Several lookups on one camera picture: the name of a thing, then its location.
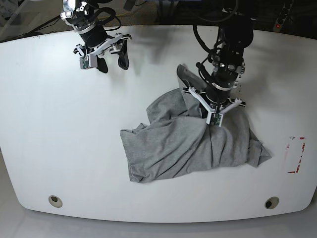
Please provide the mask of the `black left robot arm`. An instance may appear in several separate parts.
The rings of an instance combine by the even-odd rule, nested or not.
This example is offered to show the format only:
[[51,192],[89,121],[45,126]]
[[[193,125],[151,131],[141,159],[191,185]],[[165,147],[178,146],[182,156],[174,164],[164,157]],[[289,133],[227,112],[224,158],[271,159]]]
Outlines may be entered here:
[[220,125],[229,110],[245,106],[242,100],[231,100],[229,96],[238,78],[245,72],[244,49],[254,37],[255,19],[250,12],[250,5],[237,0],[234,6],[226,5],[221,12],[221,18],[201,17],[203,21],[218,24],[217,39],[212,48],[200,37],[197,24],[193,25],[194,36],[208,55],[196,64],[205,86],[202,89],[195,86],[188,89],[207,112],[207,123],[213,125]]

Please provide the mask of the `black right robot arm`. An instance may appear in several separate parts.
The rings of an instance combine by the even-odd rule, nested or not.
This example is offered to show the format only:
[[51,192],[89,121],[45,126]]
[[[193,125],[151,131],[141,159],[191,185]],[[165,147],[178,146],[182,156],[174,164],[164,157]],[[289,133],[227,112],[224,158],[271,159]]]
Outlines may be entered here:
[[84,45],[78,44],[74,53],[80,56],[80,68],[96,68],[102,73],[108,73],[108,66],[104,59],[104,54],[109,52],[118,55],[118,66],[127,70],[129,68],[129,58],[127,50],[127,40],[132,37],[129,34],[116,33],[114,36],[108,34],[104,25],[116,20],[119,26],[111,29],[118,30],[121,21],[116,16],[114,9],[110,7],[100,7],[99,4],[107,3],[106,0],[64,0],[63,12],[60,18],[84,41]]

